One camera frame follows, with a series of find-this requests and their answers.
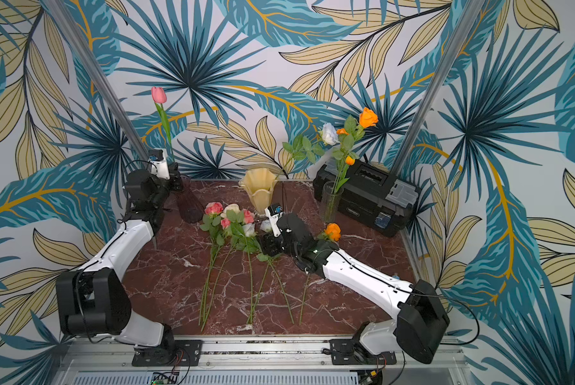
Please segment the cream rose large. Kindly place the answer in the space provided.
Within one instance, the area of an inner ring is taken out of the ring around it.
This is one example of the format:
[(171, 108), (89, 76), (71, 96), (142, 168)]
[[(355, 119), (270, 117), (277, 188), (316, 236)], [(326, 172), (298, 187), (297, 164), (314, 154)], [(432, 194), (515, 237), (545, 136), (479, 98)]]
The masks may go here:
[[(238, 205), (236, 205), (236, 204), (230, 204), (227, 206), (223, 205), (223, 213), (222, 213), (221, 217), (222, 218), (228, 218), (230, 221), (231, 220), (238, 221), (239, 220), (239, 213), (240, 213), (240, 208)], [(223, 230), (223, 239), (226, 242), (227, 231), (224, 231), (224, 230)], [(211, 304), (212, 303), (212, 297), (213, 297), (213, 294), (211, 293), (211, 288), (210, 288), (210, 309), (212, 307), (212, 304)]]

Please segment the orange rose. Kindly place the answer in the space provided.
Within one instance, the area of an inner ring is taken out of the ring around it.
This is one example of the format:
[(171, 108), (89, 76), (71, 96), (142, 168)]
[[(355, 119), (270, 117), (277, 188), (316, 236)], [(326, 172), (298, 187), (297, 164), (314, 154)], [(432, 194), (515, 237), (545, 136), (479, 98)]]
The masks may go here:
[[(363, 138), (366, 128), (375, 126), (377, 123), (377, 114), (367, 107), (363, 109), (358, 118), (350, 115), (345, 120), (343, 128), (348, 132), (348, 137), (345, 139), (345, 147), (348, 150), (348, 155), (350, 155), (350, 157), (353, 157), (353, 159), (356, 160), (355, 152), (353, 152), (354, 144)], [(340, 155), (339, 148), (332, 152), (332, 157), (335, 160), (337, 159), (338, 155)]]
[(329, 223), (321, 233), (316, 235), (315, 239), (318, 243), (329, 242), (332, 245), (338, 245), (340, 237), (340, 226), (336, 223)]
[(333, 192), (338, 194), (343, 185), (348, 181), (347, 172), (350, 166), (354, 165), (355, 159), (350, 157), (350, 155), (344, 156), (341, 160), (337, 162), (337, 177), (335, 179), (335, 185)]
[(345, 160), (348, 156), (348, 150), (345, 147), (345, 139), (348, 137), (348, 132), (344, 128), (340, 128), (337, 130), (337, 137), (340, 143), (339, 152), (336, 161), (337, 161), (337, 177), (335, 179), (335, 185), (333, 192), (338, 194), (340, 191), (341, 181), (345, 178)]

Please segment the pink tulip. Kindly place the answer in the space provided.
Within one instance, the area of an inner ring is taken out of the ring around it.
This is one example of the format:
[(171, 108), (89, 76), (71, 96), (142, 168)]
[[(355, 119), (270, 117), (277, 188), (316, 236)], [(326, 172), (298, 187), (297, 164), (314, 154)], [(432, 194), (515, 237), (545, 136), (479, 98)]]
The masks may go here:
[(170, 122), (168, 119), (167, 111), (165, 109), (164, 104), (167, 102), (167, 94), (165, 93), (163, 88), (160, 87), (152, 87), (151, 88), (151, 97), (154, 101), (155, 107), (157, 109), (157, 113), (160, 117), (162, 127), (164, 129), (166, 138), (167, 138), (167, 151), (170, 156), (173, 157), (173, 149), (172, 149), (172, 134), (170, 129)]

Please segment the white rose top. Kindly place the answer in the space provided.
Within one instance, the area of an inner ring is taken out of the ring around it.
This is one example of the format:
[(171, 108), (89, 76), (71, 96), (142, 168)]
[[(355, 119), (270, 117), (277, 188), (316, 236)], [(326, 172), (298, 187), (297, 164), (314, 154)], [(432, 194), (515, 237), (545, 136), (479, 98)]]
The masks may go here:
[(296, 163), (306, 162), (313, 165), (323, 157), (327, 149), (339, 143), (337, 130), (332, 124), (326, 123), (313, 138), (300, 134), (292, 142), (284, 142), (283, 149)]

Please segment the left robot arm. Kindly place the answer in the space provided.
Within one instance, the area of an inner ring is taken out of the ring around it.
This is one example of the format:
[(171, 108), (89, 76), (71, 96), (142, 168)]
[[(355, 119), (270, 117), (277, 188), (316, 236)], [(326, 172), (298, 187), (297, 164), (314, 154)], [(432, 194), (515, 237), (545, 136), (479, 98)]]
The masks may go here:
[(126, 209), (119, 229), (89, 261), (56, 280), (61, 332), (68, 337), (104, 339), (132, 346), (139, 355), (169, 359), (176, 343), (169, 326), (136, 313), (122, 285), (130, 264), (154, 240), (165, 217), (164, 204), (183, 189), (175, 162), (151, 162), (129, 173)]

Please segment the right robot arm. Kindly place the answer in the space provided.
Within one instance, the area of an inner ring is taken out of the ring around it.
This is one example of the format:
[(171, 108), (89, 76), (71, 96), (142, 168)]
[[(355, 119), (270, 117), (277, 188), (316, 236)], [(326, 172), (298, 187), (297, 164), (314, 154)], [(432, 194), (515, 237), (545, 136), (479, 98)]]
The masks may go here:
[(358, 359), (401, 351), (421, 364), (431, 364), (450, 319), (432, 285), (388, 276), (351, 257), (334, 241), (316, 239), (294, 213), (267, 208), (270, 231), (261, 239), (263, 253), (285, 254), (305, 274), (338, 283), (371, 301), (386, 314), (384, 322), (367, 322), (353, 335)]

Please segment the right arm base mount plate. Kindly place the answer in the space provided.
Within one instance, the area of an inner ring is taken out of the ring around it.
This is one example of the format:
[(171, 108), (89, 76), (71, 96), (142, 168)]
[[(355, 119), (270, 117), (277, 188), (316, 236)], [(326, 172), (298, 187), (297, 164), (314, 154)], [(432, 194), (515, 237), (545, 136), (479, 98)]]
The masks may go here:
[(328, 353), (332, 364), (336, 366), (376, 366), (395, 365), (396, 355), (393, 352), (383, 352), (374, 355), (366, 351), (360, 343), (350, 338), (334, 338), (329, 340)]

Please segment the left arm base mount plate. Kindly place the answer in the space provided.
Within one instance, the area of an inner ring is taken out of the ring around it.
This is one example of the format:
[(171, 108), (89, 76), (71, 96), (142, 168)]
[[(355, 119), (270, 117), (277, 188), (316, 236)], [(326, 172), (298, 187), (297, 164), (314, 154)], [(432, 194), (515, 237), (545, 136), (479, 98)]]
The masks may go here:
[(133, 367), (197, 367), (202, 352), (202, 340), (175, 340), (172, 346), (135, 348)]

